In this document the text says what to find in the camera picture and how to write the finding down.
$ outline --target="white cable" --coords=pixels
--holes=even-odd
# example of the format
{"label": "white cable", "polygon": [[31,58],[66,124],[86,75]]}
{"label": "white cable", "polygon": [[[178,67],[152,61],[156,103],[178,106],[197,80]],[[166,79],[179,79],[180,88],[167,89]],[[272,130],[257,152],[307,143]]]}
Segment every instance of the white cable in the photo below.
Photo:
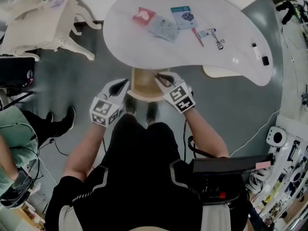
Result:
{"label": "white cable", "polygon": [[260,127],[259,130],[258,130],[258,132],[256,132],[256,134],[255,134],[250,140],[248,140],[243,146],[241,146],[240,148],[238,148],[237,150],[235,150],[234,152],[232,152],[232,154],[230,155],[230,157],[232,157],[234,153],[236,153],[237,151],[239,151],[240,149],[242,149],[243,147],[245,147],[245,146],[246,146],[246,145],[247,145],[247,144],[259,133],[259,132],[260,132],[260,130],[261,130],[262,128],[264,128],[264,127],[270,122],[270,119],[273,117],[273,115],[276,114],[276,113],[278,113],[279,111],[280,111],[280,109],[277,110],[276,112],[274,112],[273,114],[271,114],[271,116],[270,116],[269,120],[267,121],[267,123],[264,124],[262,127]]}
{"label": "white cable", "polygon": [[51,176],[51,178],[53,179],[54,183],[56,183],[56,185],[58,185],[58,183],[56,182],[56,180],[55,180],[54,177],[52,176],[52,174],[51,174],[51,172],[49,171],[49,169],[47,169],[47,167],[45,166],[43,160],[42,160],[40,157],[38,157],[38,158],[39,158],[39,160],[42,162],[42,164],[43,164],[43,166],[45,167],[45,169],[47,170],[47,172],[50,174],[50,176]]}

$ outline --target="green shirt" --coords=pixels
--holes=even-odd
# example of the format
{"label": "green shirt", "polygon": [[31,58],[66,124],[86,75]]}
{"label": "green shirt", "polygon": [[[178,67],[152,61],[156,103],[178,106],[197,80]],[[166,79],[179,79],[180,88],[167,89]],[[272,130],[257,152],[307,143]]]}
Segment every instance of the green shirt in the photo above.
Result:
{"label": "green shirt", "polygon": [[[38,143],[31,140],[35,135],[33,128],[16,107],[11,106],[0,111],[0,134],[11,149],[14,162],[17,167],[22,167],[29,161],[36,158],[38,152]],[[27,149],[12,148],[22,146]],[[0,196],[3,195],[8,188],[14,183],[7,175],[2,167],[0,167]]]}

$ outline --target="table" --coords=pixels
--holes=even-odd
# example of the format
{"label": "table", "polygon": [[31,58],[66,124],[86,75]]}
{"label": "table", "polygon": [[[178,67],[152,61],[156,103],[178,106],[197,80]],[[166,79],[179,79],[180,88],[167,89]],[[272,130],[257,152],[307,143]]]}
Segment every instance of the table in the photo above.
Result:
{"label": "table", "polygon": [[[175,43],[153,37],[132,21],[139,7],[174,21],[170,8],[190,6],[198,23],[197,31],[215,28],[224,49],[217,48],[212,36],[202,39],[203,48],[191,30],[180,32]],[[103,27],[106,45],[123,63],[144,69],[182,65],[209,65],[245,76],[260,86],[271,79],[273,59],[267,41],[258,28],[239,9],[225,0],[118,0],[109,10]],[[269,65],[257,60],[252,43]]]}
{"label": "table", "polygon": [[82,16],[93,29],[101,29],[101,24],[94,24],[89,12],[79,6],[75,0],[64,0],[58,7],[44,7],[27,12],[24,16],[14,19],[7,27],[0,54],[17,57],[39,56],[26,51],[42,48],[57,51],[59,47],[81,53],[89,60],[94,60],[93,53],[75,43],[69,36],[74,27],[76,15]]}

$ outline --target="shoe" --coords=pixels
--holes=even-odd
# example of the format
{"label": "shoe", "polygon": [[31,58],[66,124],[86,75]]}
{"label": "shoe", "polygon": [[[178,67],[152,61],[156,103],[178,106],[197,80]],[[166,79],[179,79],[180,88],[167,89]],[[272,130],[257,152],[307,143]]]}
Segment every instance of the shoe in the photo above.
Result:
{"label": "shoe", "polygon": [[53,112],[49,111],[45,119],[49,122],[53,122]]}
{"label": "shoe", "polygon": [[137,102],[132,96],[127,94],[124,99],[124,104],[126,107],[126,112],[131,112],[134,115],[136,114]]}
{"label": "shoe", "polygon": [[149,125],[151,122],[155,121],[158,111],[157,102],[149,103],[148,111],[146,113],[146,124]]}
{"label": "shoe", "polygon": [[76,116],[75,109],[72,106],[69,106],[67,109],[66,117],[69,118],[72,123],[70,129],[74,127],[75,116]]}

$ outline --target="table leg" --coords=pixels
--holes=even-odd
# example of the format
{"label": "table leg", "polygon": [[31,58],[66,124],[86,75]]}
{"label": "table leg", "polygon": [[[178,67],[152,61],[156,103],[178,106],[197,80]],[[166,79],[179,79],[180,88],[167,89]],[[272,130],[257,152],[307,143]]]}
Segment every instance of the table leg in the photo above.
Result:
{"label": "table leg", "polygon": [[82,32],[78,32],[78,31],[77,31],[77,29],[76,29],[75,26],[73,26],[72,30],[73,30],[73,33],[75,33],[75,34],[78,35],[78,36],[80,36],[80,35],[82,34]]}
{"label": "table leg", "polygon": [[70,50],[75,53],[80,53],[85,55],[90,61],[93,61],[95,58],[95,55],[88,51],[87,49],[83,48],[82,46],[78,45],[75,41],[72,40],[72,38],[66,38],[63,42],[63,45],[61,45],[61,48]]}
{"label": "table leg", "polygon": [[85,8],[77,4],[74,4],[73,8],[74,8],[75,13],[79,14],[90,27],[92,27],[93,29],[97,29],[97,30],[100,30],[102,28],[102,24],[95,24],[93,22],[91,15]]}
{"label": "table leg", "polygon": [[36,54],[33,54],[33,53],[27,53],[27,52],[21,53],[21,54],[14,53],[13,55],[17,56],[17,57],[21,57],[21,58],[33,57],[36,62],[38,62],[40,60],[40,57]]}

